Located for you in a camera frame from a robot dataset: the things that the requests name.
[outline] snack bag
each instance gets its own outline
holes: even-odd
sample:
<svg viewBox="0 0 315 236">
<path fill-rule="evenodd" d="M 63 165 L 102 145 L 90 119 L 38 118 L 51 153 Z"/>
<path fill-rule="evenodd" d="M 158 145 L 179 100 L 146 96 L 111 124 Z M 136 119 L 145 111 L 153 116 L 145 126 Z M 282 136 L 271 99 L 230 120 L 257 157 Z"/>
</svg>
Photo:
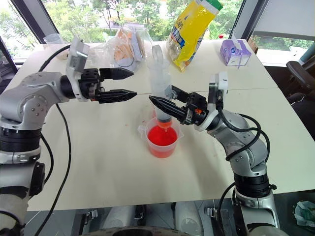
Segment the snack bag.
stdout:
<svg viewBox="0 0 315 236">
<path fill-rule="evenodd" d="M 181 71 L 192 61 L 208 24 L 221 9 L 218 0 L 193 0 L 176 20 L 167 40 L 167 48 Z"/>
</svg>

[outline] window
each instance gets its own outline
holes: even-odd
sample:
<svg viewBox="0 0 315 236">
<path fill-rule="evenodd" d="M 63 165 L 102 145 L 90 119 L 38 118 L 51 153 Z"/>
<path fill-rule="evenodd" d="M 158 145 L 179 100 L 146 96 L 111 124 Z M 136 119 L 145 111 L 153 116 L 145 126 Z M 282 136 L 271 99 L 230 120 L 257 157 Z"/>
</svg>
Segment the window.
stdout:
<svg viewBox="0 0 315 236">
<path fill-rule="evenodd" d="M 313 41 L 282 37 L 252 36 L 258 46 L 257 56 L 265 65 L 283 66 L 288 61 L 298 61 Z"/>
<path fill-rule="evenodd" d="M 13 59 L 26 59 L 38 41 L 10 0 L 1 1 L 0 35 Z"/>
<path fill-rule="evenodd" d="M 243 0 L 220 0 L 223 9 L 209 24 L 204 39 L 228 37 Z M 146 27 L 154 41 L 165 40 L 190 0 L 42 0 L 62 38 L 79 35 L 104 42 L 120 26 Z"/>
</svg>

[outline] plastic bottle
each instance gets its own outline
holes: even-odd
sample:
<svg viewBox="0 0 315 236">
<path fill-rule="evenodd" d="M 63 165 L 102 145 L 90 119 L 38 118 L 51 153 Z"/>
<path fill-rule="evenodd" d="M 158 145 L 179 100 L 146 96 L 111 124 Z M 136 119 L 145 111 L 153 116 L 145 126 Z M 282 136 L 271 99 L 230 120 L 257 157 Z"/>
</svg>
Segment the plastic bottle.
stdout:
<svg viewBox="0 0 315 236">
<path fill-rule="evenodd" d="M 172 98 L 171 76 L 168 73 L 169 62 L 164 60 L 163 52 L 159 45 L 152 47 L 153 59 L 148 62 L 150 70 L 151 91 L 153 96 Z M 172 124 L 172 117 L 155 107 L 158 125 L 167 129 Z"/>
</svg>

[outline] office chair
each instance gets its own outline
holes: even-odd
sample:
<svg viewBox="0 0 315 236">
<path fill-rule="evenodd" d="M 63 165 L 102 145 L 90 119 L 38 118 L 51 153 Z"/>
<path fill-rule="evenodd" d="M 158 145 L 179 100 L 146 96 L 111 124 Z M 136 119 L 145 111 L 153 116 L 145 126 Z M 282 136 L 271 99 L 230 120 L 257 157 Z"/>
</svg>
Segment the office chair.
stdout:
<svg viewBox="0 0 315 236">
<path fill-rule="evenodd" d="M 306 71 L 315 68 L 315 56 L 303 67 L 297 61 L 286 66 L 292 76 L 283 93 L 315 141 L 315 78 Z"/>
</svg>

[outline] floor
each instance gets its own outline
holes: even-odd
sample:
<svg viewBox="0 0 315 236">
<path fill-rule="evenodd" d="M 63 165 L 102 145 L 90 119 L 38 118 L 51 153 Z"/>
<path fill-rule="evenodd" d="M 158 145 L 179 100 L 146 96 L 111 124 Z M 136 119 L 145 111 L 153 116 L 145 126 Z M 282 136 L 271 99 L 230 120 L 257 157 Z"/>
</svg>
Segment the floor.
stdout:
<svg viewBox="0 0 315 236">
<path fill-rule="evenodd" d="M 295 218 L 292 214 L 293 208 L 298 201 L 308 200 L 315 203 L 315 192 L 295 192 L 295 193 L 285 193 L 276 194 L 275 202 L 278 209 L 279 221 L 281 229 L 285 231 L 290 236 L 314 236 L 315 232 L 309 232 L 296 225 Z M 212 228 L 214 225 L 211 222 L 211 218 L 205 213 L 206 208 L 218 207 L 219 200 L 205 200 L 205 201 L 195 201 L 196 207 L 198 209 L 199 215 L 202 220 L 202 225 L 204 229 L 205 236 L 214 236 L 217 234 L 218 229 Z M 45 236 L 74 236 L 77 235 L 75 229 L 81 222 L 81 215 L 88 212 L 90 209 L 81 210 L 57 210 L 54 211 L 50 220 L 44 227 L 41 235 Z M 100 229 L 102 226 L 108 212 L 109 208 L 98 209 L 99 216 L 85 225 L 83 228 L 83 233 L 93 232 Z M 236 230 L 234 227 L 233 210 L 231 199 L 225 199 L 222 204 L 222 210 L 228 215 L 229 222 L 229 232 L 226 236 L 236 236 Z M 32 236 L 35 234 L 36 230 L 42 223 L 47 211 L 29 211 L 26 216 L 26 227 L 25 236 Z M 147 226 L 156 226 L 164 228 L 174 228 L 173 212 L 171 210 L 171 203 L 163 204 L 151 204 L 147 205 Z"/>
</svg>

